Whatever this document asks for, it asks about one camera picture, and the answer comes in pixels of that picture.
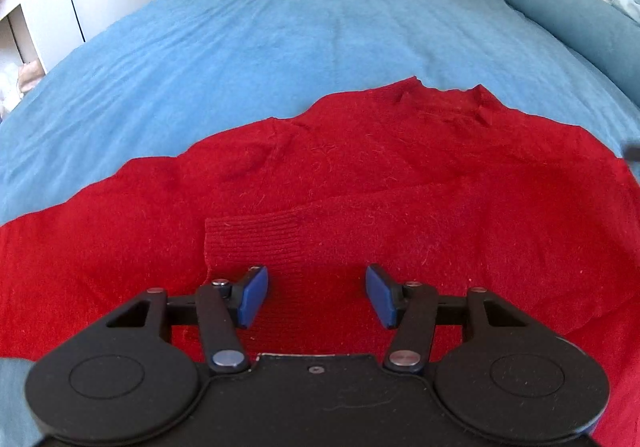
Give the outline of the teal bolster cushion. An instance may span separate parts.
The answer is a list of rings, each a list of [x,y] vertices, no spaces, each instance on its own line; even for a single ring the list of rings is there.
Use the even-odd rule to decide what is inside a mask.
[[[505,0],[639,102],[639,25],[603,0]]]

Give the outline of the red knit sweater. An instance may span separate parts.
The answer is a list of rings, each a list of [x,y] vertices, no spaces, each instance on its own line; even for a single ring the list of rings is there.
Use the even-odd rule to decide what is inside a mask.
[[[247,352],[382,355],[370,264],[484,287],[596,358],[596,438],[639,441],[639,184],[585,129],[414,78],[126,163],[1,229],[1,352],[35,360],[151,287],[266,265]]]

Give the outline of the white shelving unit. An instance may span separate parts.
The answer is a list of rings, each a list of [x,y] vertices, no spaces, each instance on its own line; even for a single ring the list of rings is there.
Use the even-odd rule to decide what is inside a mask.
[[[72,0],[1,0],[1,115],[83,42]]]

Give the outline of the blue bed blanket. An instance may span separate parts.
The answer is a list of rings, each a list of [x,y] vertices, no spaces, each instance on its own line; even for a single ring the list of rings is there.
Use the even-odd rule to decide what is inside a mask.
[[[639,136],[638,103],[505,0],[152,0],[76,48],[2,123],[1,229],[132,160],[409,78],[483,87],[620,159]],[[1,353],[3,445],[40,442],[24,400],[38,359]]]

